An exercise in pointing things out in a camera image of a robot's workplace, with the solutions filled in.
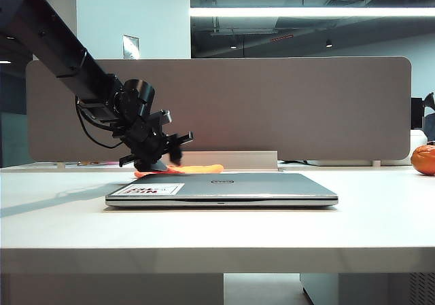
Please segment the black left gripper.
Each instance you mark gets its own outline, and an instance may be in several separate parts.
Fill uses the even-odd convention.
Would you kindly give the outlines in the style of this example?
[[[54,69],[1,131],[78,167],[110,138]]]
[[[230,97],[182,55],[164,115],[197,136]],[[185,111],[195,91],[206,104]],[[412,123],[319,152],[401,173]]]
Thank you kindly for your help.
[[[170,114],[151,114],[146,119],[139,116],[133,125],[120,137],[129,149],[130,155],[121,157],[119,165],[131,162],[140,173],[167,171],[167,165],[160,161],[165,154],[169,155],[170,163],[181,165],[181,145],[194,139],[193,132],[179,136],[167,135],[162,127],[171,122]]]

